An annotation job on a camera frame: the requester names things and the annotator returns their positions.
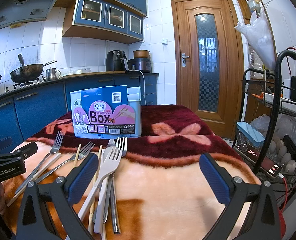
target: blue container lid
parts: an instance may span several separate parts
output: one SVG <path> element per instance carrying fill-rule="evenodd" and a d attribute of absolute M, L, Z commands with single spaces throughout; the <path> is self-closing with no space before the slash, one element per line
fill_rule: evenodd
<path fill-rule="evenodd" d="M 237 128 L 255 147 L 263 145 L 264 136 L 247 122 L 237 122 Z"/>

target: door glass panel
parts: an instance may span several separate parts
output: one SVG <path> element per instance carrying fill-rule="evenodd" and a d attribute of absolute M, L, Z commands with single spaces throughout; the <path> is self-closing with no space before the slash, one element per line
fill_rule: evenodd
<path fill-rule="evenodd" d="M 109 24 L 117 27 L 124 27 L 124 11 L 110 6 L 109 10 Z"/>
<path fill-rule="evenodd" d="M 214 15 L 195 16 L 200 64 L 198 109 L 217 112 L 219 101 L 219 46 Z"/>
<path fill-rule="evenodd" d="M 100 22 L 101 6 L 102 6 L 102 3 L 91 1 L 91 0 L 84 0 L 84 3 L 82 5 L 81 18 Z"/>
<path fill-rule="evenodd" d="M 130 31 L 141 34 L 141 19 L 130 15 Z"/>

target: range hood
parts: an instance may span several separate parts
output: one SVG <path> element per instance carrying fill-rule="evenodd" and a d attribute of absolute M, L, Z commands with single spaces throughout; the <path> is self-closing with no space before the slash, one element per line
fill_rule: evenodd
<path fill-rule="evenodd" d="M 0 9 L 0 29 L 16 23 L 46 20 L 56 0 L 7 0 Z"/>

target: blanket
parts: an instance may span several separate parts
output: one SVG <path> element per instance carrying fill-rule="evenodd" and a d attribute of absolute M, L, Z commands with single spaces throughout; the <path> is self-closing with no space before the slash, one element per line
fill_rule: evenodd
<path fill-rule="evenodd" d="M 211 153 L 220 166 L 231 176 L 240 176 L 245 182 L 260 181 L 242 161 L 240 156 L 192 111 L 184 106 L 142 106 L 142 136 L 128 139 L 128 151 L 121 159 L 115 172 L 117 208 L 122 233 L 114 235 L 110 215 L 106 222 L 107 240 L 112 239 L 202 239 L 216 222 L 224 209 L 218 203 L 208 182 L 199 168 L 203 153 Z M 59 152 L 62 157 L 51 167 L 70 158 L 77 146 L 93 141 L 98 151 L 105 139 L 77 138 L 73 133 L 71 113 L 63 115 L 28 138 L 18 147 L 31 141 L 38 151 L 25 161 L 27 172 L 4 182 L 5 195 L 9 201 L 16 188 L 24 181 L 40 160 L 50 151 L 58 131 L 65 133 Z M 66 176 L 72 169 L 68 163 L 41 183 L 50 183 L 57 176 Z M 74 205 L 78 213 L 90 191 L 89 186 L 81 201 Z M 4 218 L 15 232 L 17 214 L 22 196 L 7 210 Z M 62 238 L 66 236 L 52 203 L 48 204 L 56 228 Z M 236 237 L 247 215 L 249 204 L 230 234 Z M 282 235 L 285 232 L 283 217 L 280 216 Z M 88 226 L 88 217 L 84 219 Z M 93 234 L 94 239 L 100 235 Z"/>

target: stainless steel kettle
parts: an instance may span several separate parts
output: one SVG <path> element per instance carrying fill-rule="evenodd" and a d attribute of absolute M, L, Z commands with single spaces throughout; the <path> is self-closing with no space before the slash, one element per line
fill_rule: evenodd
<path fill-rule="evenodd" d="M 56 70 L 56 68 L 52 68 L 50 67 L 49 69 L 46 70 L 46 77 L 44 77 L 43 74 L 41 74 L 42 78 L 44 81 L 51 81 L 51 80 L 56 80 L 58 78 L 60 78 L 61 76 L 61 72 L 60 70 Z"/>

